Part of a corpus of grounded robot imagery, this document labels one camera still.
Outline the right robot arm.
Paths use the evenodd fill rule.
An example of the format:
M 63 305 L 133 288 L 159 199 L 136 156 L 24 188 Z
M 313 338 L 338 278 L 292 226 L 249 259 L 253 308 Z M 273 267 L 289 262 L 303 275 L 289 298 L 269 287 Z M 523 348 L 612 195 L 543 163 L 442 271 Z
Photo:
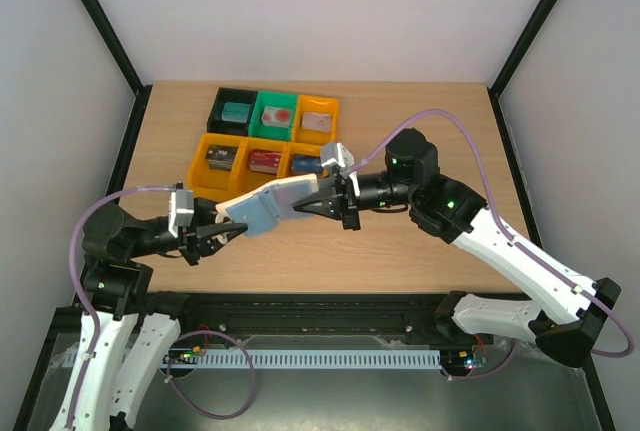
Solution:
M 385 170 L 344 177 L 330 162 L 329 178 L 294 210 L 360 227 L 363 211 L 404 206 L 426 234 L 490 265 L 527 296 L 490 299 L 464 291 L 445 296 L 434 313 L 438 335 L 455 343 L 486 334 L 525 341 L 572 368 L 584 364 L 615 305 L 620 286 L 570 270 L 531 243 L 466 184 L 441 173 L 438 150 L 418 130 L 404 129 L 384 147 Z

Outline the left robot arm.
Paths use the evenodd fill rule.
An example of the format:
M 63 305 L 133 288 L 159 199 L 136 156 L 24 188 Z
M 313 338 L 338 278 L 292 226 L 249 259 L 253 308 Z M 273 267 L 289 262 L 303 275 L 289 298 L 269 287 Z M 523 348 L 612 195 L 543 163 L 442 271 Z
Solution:
M 178 252 L 189 265 L 211 256 L 247 229 L 222 218 L 212 201 L 186 190 L 170 194 L 169 213 L 133 217 L 113 198 L 83 215 L 70 249 L 81 249 L 87 273 L 70 265 L 82 305 L 76 359 L 54 430 L 131 430 L 162 359 L 181 333 L 184 294 L 147 295 L 150 255 Z

